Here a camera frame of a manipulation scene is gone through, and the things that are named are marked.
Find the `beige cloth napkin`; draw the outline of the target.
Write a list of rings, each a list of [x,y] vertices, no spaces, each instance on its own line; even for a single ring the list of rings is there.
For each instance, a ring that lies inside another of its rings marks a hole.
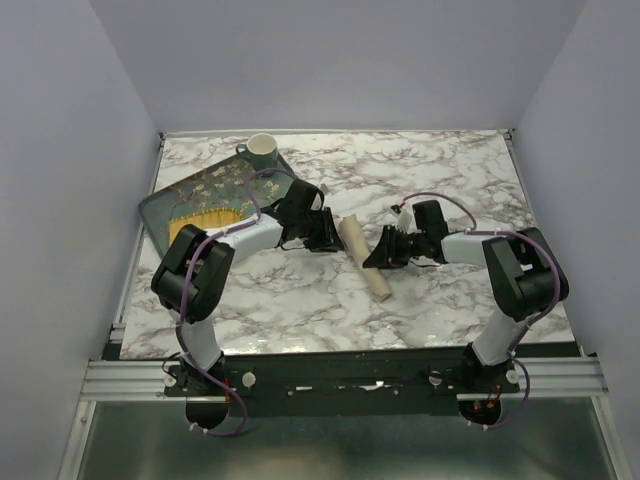
[[[338,225],[338,233],[374,298],[378,302],[389,299],[392,296],[392,290],[385,277],[376,268],[364,267],[364,261],[369,257],[370,250],[357,216],[352,214],[344,217]]]

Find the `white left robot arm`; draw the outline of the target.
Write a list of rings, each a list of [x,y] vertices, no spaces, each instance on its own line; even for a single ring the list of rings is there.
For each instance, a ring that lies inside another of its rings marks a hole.
[[[301,179],[292,181],[283,198],[257,207],[246,220],[216,227],[212,233],[193,224],[178,231],[154,273],[151,290],[176,317],[181,364],[197,393],[228,388],[211,316],[232,266],[294,240],[313,253],[345,249],[331,209],[324,205],[324,193]]]

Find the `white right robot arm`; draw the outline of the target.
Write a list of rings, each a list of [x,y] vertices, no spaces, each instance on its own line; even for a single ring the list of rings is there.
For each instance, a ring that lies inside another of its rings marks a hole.
[[[365,269],[399,269],[425,257],[438,264],[468,264],[487,270],[496,310],[463,352],[456,381],[474,392],[502,375],[527,331],[569,294],[566,275],[536,227],[480,232],[449,229],[436,200],[412,206],[416,230],[386,225]]]

